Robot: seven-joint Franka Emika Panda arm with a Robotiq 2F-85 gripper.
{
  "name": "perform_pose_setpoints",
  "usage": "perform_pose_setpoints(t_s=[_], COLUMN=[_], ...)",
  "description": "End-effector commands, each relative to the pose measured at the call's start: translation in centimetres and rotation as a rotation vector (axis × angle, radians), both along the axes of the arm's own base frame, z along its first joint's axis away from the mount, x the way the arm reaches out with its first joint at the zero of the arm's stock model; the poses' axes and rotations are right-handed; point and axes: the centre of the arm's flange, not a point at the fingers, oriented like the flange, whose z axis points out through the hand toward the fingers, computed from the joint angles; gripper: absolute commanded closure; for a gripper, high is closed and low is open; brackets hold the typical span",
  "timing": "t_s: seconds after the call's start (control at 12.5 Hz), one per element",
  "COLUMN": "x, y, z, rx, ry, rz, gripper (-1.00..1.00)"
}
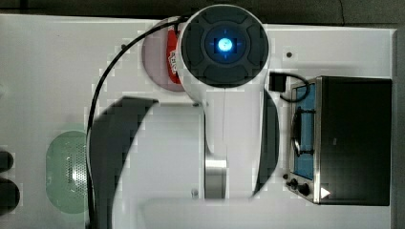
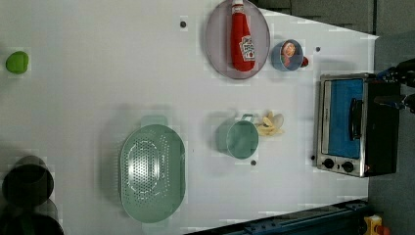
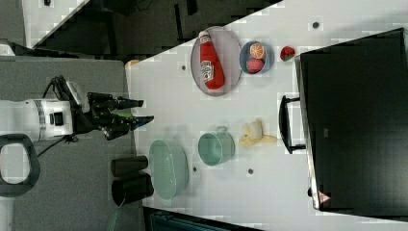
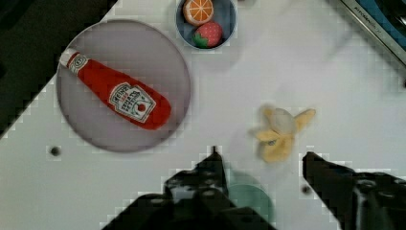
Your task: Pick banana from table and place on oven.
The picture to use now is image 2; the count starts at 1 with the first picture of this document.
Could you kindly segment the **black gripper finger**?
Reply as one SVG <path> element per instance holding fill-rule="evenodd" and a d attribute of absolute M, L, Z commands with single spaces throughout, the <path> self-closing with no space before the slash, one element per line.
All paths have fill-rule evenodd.
<path fill-rule="evenodd" d="M 376 96 L 374 102 L 379 105 L 402 106 L 404 104 L 404 99 L 405 97 L 402 95 Z"/>

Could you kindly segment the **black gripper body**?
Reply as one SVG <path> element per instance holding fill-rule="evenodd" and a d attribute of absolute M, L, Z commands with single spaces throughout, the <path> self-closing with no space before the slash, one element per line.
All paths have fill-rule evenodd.
<path fill-rule="evenodd" d="M 413 59 L 399 63 L 395 67 L 383 70 L 378 73 L 378 79 L 386 83 L 403 84 L 408 87 L 414 87 L 415 61 Z M 402 106 L 389 106 L 398 110 L 409 110 L 415 112 L 415 97 L 411 95 L 402 95 L 405 97 Z"/>

